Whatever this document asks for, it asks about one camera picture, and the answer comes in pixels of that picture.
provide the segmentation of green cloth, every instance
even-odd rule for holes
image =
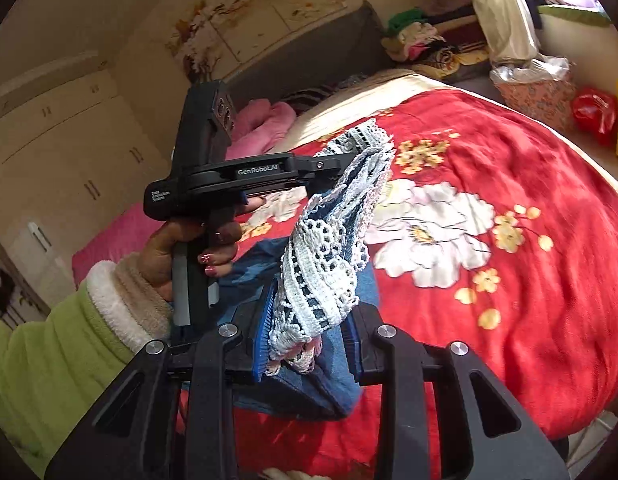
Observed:
[[[604,12],[599,12],[595,9],[585,9],[584,7],[541,5],[538,6],[538,12],[569,22],[592,25],[593,27],[609,27],[611,25],[611,19]]]
[[[84,283],[44,322],[0,321],[0,427],[36,475],[132,357]]]
[[[398,32],[403,30],[404,27],[410,25],[411,23],[425,23],[426,21],[427,19],[425,18],[424,12],[422,12],[422,10],[418,7],[413,7],[413,9],[399,12],[389,19],[389,23],[387,25],[387,35],[395,36]]]

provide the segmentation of human hand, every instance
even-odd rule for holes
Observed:
[[[262,198],[250,198],[249,203],[236,209],[236,215],[250,213],[264,204]],[[173,300],[171,287],[171,252],[176,242],[190,242],[205,232],[205,226],[189,219],[172,219],[156,231],[138,257],[140,275],[165,300]],[[229,222],[220,226],[211,237],[212,247],[198,255],[205,264],[205,273],[215,278],[231,271],[231,260],[238,251],[237,241],[242,237],[240,224]]]

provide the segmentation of floor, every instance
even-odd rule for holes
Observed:
[[[498,89],[488,76],[463,81],[454,85],[504,104]],[[589,134],[575,132],[566,137],[605,168],[618,181],[618,156],[611,148],[600,146]],[[611,412],[602,412],[588,428],[569,437],[569,475],[575,479],[593,459],[618,421]]]

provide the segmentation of blue denim fabric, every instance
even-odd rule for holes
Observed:
[[[220,302],[228,322],[238,305],[256,300],[279,272],[287,238],[263,240],[234,262],[231,274],[219,280]],[[372,266],[358,274],[356,294],[361,301],[378,306],[379,296]],[[360,387],[349,373],[340,327],[323,333],[323,350],[313,372],[300,375],[282,366],[277,376],[265,377],[257,386],[234,388],[234,405],[273,415],[308,420],[332,420],[347,416],[356,405]]]

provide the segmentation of person's arm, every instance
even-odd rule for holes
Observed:
[[[251,200],[244,210],[260,203]],[[222,276],[231,269],[241,232],[236,222],[218,231],[217,246],[204,260]],[[0,427],[39,477],[134,353],[153,338],[167,338],[171,249],[199,234],[199,225],[168,222],[140,254],[118,265],[96,264],[46,321],[13,332],[0,322]]]

